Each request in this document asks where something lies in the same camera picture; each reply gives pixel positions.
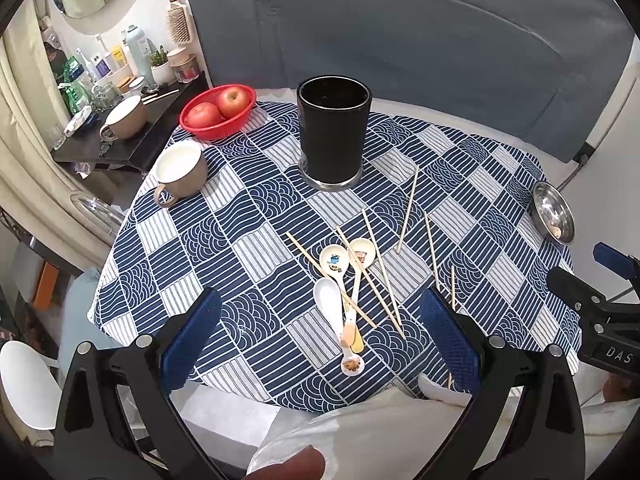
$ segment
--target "spoon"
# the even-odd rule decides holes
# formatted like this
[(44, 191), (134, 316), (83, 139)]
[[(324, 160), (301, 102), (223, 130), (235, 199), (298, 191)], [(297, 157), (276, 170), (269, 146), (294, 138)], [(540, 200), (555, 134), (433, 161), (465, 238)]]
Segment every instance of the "spoon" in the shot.
[[(329, 278), (320, 278), (314, 285), (314, 300), (322, 312), (324, 318), (329, 322), (334, 330), (335, 336), (340, 341), (342, 335), (342, 298), (340, 288)], [(340, 370), (347, 376), (356, 376), (364, 370), (364, 359), (354, 354), (350, 348), (342, 349), (342, 361)]]
[[(351, 249), (353, 253), (358, 257), (362, 266), (366, 269), (369, 267), (373, 261), (376, 259), (376, 247), (371, 240), (368, 238), (356, 238), (350, 242)], [(354, 261), (352, 261), (350, 255), (350, 264), (351, 267), (356, 272), (356, 275), (353, 279), (353, 291), (351, 292), (351, 299), (353, 303), (358, 304), (358, 296), (360, 294), (360, 280), (362, 279), (362, 273), (360, 269), (356, 265)], [(347, 312), (346, 322), (345, 322), (345, 330), (348, 332), (351, 329), (351, 325), (355, 327), (355, 341), (351, 345), (351, 350), (359, 354), (364, 350), (364, 341), (362, 340), (362, 336), (360, 335), (360, 330), (356, 325), (356, 311), (354, 309), (350, 309)]]
[[(347, 249), (341, 245), (332, 244), (327, 245), (320, 253), (320, 266), (322, 270), (331, 276), (340, 287), (340, 290), (346, 293), (344, 288), (344, 273), (349, 267), (349, 253)], [(348, 310), (344, 303), (342, 304), (345, 314), (348, 316), (350, 309)], [(353, 322), (342, 330), (342, 338), (340, 344), (342, 346), (352, 346), (356, 340), (356, 325), (355, 318)]]

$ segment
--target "blue gripper pad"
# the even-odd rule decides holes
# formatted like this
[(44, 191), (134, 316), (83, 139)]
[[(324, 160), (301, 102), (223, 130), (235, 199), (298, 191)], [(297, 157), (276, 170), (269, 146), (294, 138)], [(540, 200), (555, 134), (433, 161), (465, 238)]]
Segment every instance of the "blue gripper pad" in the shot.
[(593, 247), (593, 259), (625, 280), (636, 277), (636, 266), (633, 260), (603, 242)]
[(427, 288), (420, 297), (420, 316), (456, 386), (475, 395), (482, 385), (480, 357), (453, 319), (451, 307)]
[(215, 289), (200, 295), (192, 311), (166, 351), (160, 363), (160, 387), (168, 396), (186, 383), (193, 366), (220, 320), (222, 300)]

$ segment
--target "black side table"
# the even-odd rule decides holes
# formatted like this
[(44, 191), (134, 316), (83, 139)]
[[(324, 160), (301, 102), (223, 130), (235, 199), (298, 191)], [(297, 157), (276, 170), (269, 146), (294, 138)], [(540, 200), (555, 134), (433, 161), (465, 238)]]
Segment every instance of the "black side table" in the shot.
[(172, 131), (178, 125), (180, 112), (191, 99), (207, 89), (204, 72), (190, 83), (174, 83), (167, 89), (179, 92), (145, 105), (148, 123), (135, 136), (127, 140), (117, 140), (109, 151), (100, 156), (100, 127), (108, 112), (100, 114), (100, 119), (90, 128), (76, 132), (58, 150), (52, 150), (53, 160), (59, 164), (88, 162), (95, 164), (96, 170), (106, 170), (110, 164), (124, 166), (121, 170), (147, 173), (162, 152)]

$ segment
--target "white plant pot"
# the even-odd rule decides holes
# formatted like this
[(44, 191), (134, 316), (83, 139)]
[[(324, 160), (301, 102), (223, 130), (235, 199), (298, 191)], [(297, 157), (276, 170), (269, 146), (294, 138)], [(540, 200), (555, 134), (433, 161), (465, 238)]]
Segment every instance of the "white plant pot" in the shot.
[(175, 83), (177, 81), (174, 73), (174, 69), (171, 68), (167, 61), (164, 65), (151, 67), (151, 73), (154, 76), (154, 81), (161, 85), (162, 83)]

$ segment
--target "beige mug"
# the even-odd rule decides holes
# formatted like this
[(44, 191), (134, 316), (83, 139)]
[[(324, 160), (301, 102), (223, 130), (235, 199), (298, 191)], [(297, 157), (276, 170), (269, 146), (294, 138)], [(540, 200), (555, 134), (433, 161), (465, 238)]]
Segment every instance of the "beige mug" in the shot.
[(100, 128), (100, 138), (106, 142), (126, 140), (146, 124), (146, 108), (139, 95), (124, 99), (107, 115)]
[[(154, 166), (158, 187), (154, 202), (160, 207), (171, 207), (180, 198), (198, 192), (207, 181), (207, 161), (197, 142), (182, 140), (160, 154)], [(167, 190), (171, 198), (160, 202), (160, 194)]]

